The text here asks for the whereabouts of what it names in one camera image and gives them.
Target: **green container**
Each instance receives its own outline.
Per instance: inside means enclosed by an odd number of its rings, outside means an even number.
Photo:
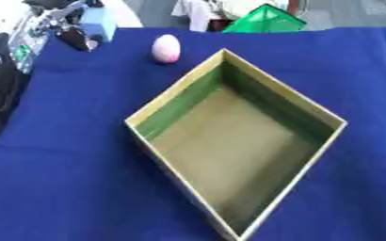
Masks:
[[[240,33],[273,33],[295,32],[301,30],[306,22],[275,8],[269,4],[263,4],[243,18],[229,25],[222,32]]]

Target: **light blue object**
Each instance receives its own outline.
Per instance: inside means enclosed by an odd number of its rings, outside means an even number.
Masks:
[[[104,41],[112,41],[117,25],[105,8],[87,8],[80,20],[81,28],[89,36],[101,35]]]

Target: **open box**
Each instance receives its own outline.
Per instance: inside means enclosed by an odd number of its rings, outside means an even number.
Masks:
[[[229,240],[250,238],[346,127],[226,49],[126,124]]]

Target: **ball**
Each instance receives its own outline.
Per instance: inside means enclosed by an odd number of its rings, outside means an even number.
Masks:
[[[161,63],[173,63],[180,57],[180,42],[171,34],[166,34],[153,43],[152,54],[156,61]]]

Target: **tablecloth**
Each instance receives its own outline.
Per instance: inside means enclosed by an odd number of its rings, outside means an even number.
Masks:
[[[181,59],[157,64],[168,33]],[[386,240],[386,28],[144,28],[93,53],[49,40],[0,136],[0,241],[219,240],[122,121],[223,47],[349,121],[252,240]]]

